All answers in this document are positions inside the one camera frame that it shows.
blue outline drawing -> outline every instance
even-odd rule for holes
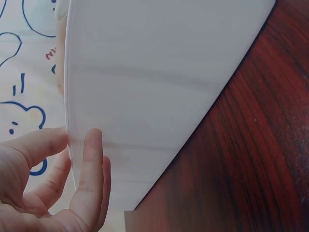
[[[45,36],[45,37],[48,37],[48,38],[54,38],[54,37],[56,37],[55,35],[44,35],[44,34],[38,32],[37,30],[35,30],[35,29],[32,28],[32,26],[30,25],[30,23],[29,23],[28,20],[27,20],[26,14],[25,14],[24,2],[25,2],[25,0],[23,0],[23,2],[22,2],[23,15],[24,15],[24,19],[25,19],[26,23],[28,24],[28,26],[30,27],[30,29],[31,29],[32,31],[34,31],[35,33],[38,33],[39,35],[42,35],[42,36]]]
[[[24,73],[21,73],[20,75],[20,79],[21,79],[21,91],[20,93],[24,93],[24,89],[25,89],[25,74]],[[16,85],[13,86],[13,96],[16,95]],[[18,103],[18,102],[15,102],[15,101],[4,101],[4,102],[0,102],[0,104],[13,104],[13,105],[17,105],[19,106],[20,108],[22,108],[25,112],[27,112],[28,110],[30,109],[37,109],[40,111],[40,113],[42,114],[42,122],[40,123],[39,125],[39,129],[41,130],[43,128],[43,125],[45,124],[45,121],[46,121],[46,113],[45,111],[37,106],[37,105],[33,105],[33,106],[30,106],[30,107],[25,107],[24,105]],[[15,121],[12,121],[11,122],[13,125],[15,126],[18,126],[18,123],[15,122]],[[14,134],[14,129],[9,129],[9,133],[10,134]],[[30,171],[30,175],[33,175],[33,176],[36,176],[36,175],[42,175],[47,169],[47,159],[44,159],[43,160],[43,166],[40,170],[38,170],[37,172],[32,172]]]
[[[21,44],[23,43],[23,42],[21,41],[20,37],[19,37],[18,35],[14,34],[14,33],[11,33],[11,32],[2,32],[2,33],[0,34],[0,36],[1,36],[1,35],[4,35],[4,34],[11,34],[11,35],[16,36],[17,39],[19,40],[19,46],[18,46],[18,49],[17,49],[17,51],[15,52],[15,54],[12,55],[11,57],[8,57],[7,59],[5,59],[5,60],[0,64],[0,67],[2,66],[2,64],[4,64],[4,63],[5,63],[6,61],[8,61],[10,58],[13,58],[13,57],[15,57],[15,56],[17,55],[17,53],[18,53],[19,50],[20,50]]]
[[[22,104],[15,102],[15,101],[4,101],[4,102],[0,102],[0,104],[14,104],[14,105],[21,107],[26,112],[30,109],[38,109],[42,113],[42,122],[39,125],[39,129],[43,128],[43,125],[46,121],[46,114],[45,114],[45,111],[41,107],[39,107],[37,105],[33,105],[33,106],[27,108],[27,107],[24,107]],[[46,171],[46,169],[47,169],[47,160],[44,159],[42,168],[40,170],[38,170],[37,172],[30,171],[30,175],[34,175],[34,176],[42,175]]]
[[[1,18],[1,16],[2,16],[3,12],[4,12],[4,8],[5,8],[5,5],[6,5],[6,1],[7,1],[7,0],[4,1],[3,8],[2,8],[2,11],[1,11],[1,13],[0,13],[0,18]]]

white cardboard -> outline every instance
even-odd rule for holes
[[[133,210],[207,113],[274,0],[71,0],[65,108],[73,176],[104,133],[111,208]]]

hand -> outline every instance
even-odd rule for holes
[[[111,163],[103,157],[98,129],[86,135],[80,183],[70,208],[55,215],[48,212],[61,196],[70,171],[67,144],[63,129],[43,129],[0,143],[1,232],[92,232],[103,226],[111,191]],[[30,169],[54,154],[45,182],[24,193]]]

dark red wood grain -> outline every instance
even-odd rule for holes
[[[279,0],[127,232],[309,231],[309,0]]]

table surface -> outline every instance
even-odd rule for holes
[[[309,0],[278,0],[127,232],[309,231]]]

